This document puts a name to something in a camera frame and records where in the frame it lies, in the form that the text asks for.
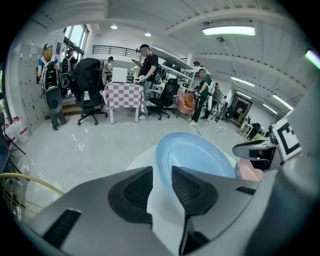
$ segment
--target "light blue plate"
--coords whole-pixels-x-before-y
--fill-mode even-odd
[[[161,180],[168,191],[172,190],[172,166],[187,167],[196,171],[236,178],[229,160],[215,145],[188,132],[172,132],[160,139],[155,151]]]

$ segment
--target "checkered tablecloth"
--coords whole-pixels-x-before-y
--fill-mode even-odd
[[[144,87],[133,83],[109,82],[102,96],[106,109],[139,108],[144,110]]]

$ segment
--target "white floor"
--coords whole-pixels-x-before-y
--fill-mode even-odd
[[[124,171],[141,153],[156,145],[164,135],[184,131],[198,134],[195,126],[188,125],[187,116],[168,112],[158,120],[153,113],[148,119],[134,122],[134,112],[127,109],[114,111],[114,124],[110,118],[97,115],[98,126],[92,117],[77,125],[79,115],[71,116],[67,124],[58,131],[51,128],[47,120],[31,136],[22,148],[26,157],[20,160],[19,167],[29,170],[31,176],[37,177],[66,193],[83,182]],[[237,134],[238,128],[233,124],[219,121],[225,127],[221,131],[214,121],[199,120],[198,131],[201,136],[213,142],[225,153],[233,156],[232,147],[243,136]],[[29,186],[26,198],[45,207],[58,196],[42,186]]]

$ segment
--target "white paper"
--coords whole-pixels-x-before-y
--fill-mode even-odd
[[[276,123],[273,132],[279,143],[283,160],[293,157],[302,150],[295,132],[285,117]]]

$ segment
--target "ceiling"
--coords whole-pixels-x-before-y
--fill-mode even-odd
[[[148,31],[169,44],[183,45],[213,76],[230,81],[280,116],[289,110],[273,94],[295,106],[320,79],[319,70],[305,58],[312,49],[307,38],[273,0],[52,0],[33,18],[52,30],[113,23]],[[205,27],[220,25],[254,26],[256,35],[221,35],[224,42],[219,42],[218,35],[202,33]]]

